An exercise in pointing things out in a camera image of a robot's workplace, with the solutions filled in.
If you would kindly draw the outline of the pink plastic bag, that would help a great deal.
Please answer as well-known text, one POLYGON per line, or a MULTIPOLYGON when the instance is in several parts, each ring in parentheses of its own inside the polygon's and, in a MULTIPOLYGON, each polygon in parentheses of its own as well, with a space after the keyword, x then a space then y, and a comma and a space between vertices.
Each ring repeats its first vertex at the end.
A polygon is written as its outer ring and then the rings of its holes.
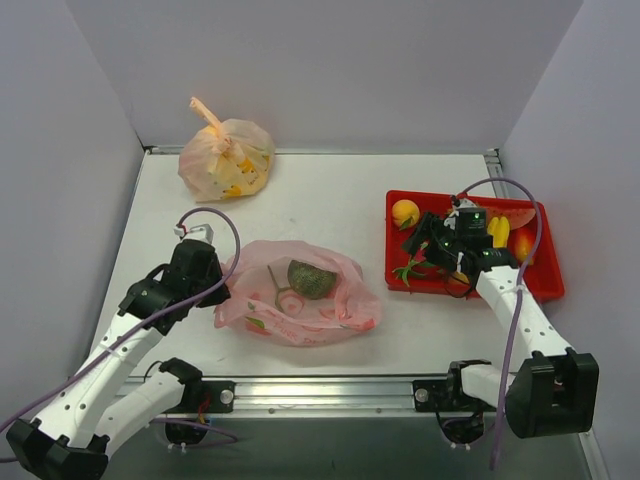
POLYGON ((272 343, 316 347, 374 329, 381 300, 366 285, 360 265, 332 250, 303 241, 251 242, 241 248, 227 281, 231 298, 214 310, 214 327, 258 335, 272 343), (309 300, 287 280, 291 260, 335 272, 326 298, 309 300))

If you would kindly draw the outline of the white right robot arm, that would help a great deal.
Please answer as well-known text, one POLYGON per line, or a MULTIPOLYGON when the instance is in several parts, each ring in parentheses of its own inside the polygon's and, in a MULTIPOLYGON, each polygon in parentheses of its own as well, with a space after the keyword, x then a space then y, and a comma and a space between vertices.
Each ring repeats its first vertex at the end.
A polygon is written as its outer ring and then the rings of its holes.
POLYGON ((595 412, 599 365, 554 329, 524 281, 524 266, 487 231, 487 212, 471 205, 448 216, 427 212, 402 246, 447 274, 463 274, 508 333, 506 354, 521 344, 527 356, 516 373, 483 361, 453 364, 443 385, 446 402, 465 409, 477 399, 495 408, 519 438, 586 432, 595 412))

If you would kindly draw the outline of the yellow fruit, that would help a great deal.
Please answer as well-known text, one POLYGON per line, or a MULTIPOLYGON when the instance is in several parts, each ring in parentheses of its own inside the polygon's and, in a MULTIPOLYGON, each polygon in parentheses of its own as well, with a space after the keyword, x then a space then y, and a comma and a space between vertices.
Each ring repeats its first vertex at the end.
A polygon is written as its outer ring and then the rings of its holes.
POLYGON ((511 225, 506 216, 493 217, 487 226, 487 232, 492 237, 494 248, 507 247, 510 231, 511 225))

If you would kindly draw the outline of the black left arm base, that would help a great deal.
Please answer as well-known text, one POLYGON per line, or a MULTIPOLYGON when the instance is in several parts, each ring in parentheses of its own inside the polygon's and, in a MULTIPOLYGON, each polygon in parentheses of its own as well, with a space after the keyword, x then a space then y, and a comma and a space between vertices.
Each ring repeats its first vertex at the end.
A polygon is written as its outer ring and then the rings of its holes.
POLYGON ((193 449, 233 445, 238 437, 213 425, 212 414, 231 413, 234 408, 236 383, 232 380, 206 380, 196 367, 177 358, 154 361, 145 371, 143 382, 157 373, 177 376, 183 390, 179 402, 168 413, 186 414, 186 418, 166 418, 156 423, 164 427, 168 448, 183 452, 193 449))

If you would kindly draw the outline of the red toy dragon fruit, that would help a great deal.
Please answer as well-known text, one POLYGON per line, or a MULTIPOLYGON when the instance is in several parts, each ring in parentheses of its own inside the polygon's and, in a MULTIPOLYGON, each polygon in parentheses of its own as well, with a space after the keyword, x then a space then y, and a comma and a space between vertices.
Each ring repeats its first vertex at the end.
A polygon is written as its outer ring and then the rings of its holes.
POLYGON ((400 280, 406 287, 411 286, 412 278, 424 278, 427 272, 436 268, 436 266, 426 259, 426 250, 429 242, 423 242, 415 255, 410 256, 404 266, 396 267, 392 270, 393 276, 400 280))

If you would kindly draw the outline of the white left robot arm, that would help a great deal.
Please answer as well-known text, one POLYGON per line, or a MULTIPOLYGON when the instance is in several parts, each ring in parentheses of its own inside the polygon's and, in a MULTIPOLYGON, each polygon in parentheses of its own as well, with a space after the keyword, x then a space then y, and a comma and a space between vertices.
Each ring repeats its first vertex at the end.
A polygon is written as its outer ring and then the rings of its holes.
POLYGON ((132 284, 103 339, 53 394, 2 426, 16 461, 39 479, 99 479, 110 457, 156 416, 190 411, 205 398, 202 372, 171 358, 141 386, 116 395, 143 357, 192 308, 230 293, 210 239, 186 235, 169 262, 132 284))

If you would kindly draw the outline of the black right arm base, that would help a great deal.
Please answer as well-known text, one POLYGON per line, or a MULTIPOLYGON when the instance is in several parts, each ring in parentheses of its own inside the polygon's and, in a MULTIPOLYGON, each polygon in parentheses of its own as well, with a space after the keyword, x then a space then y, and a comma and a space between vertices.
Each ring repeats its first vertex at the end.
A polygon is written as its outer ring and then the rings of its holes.
POLYGON ((470 451, 496 431, 500 383, 487 360, 453 361, 445 374, 412 382, 414 410, 435 415, 451 449, 470 451))

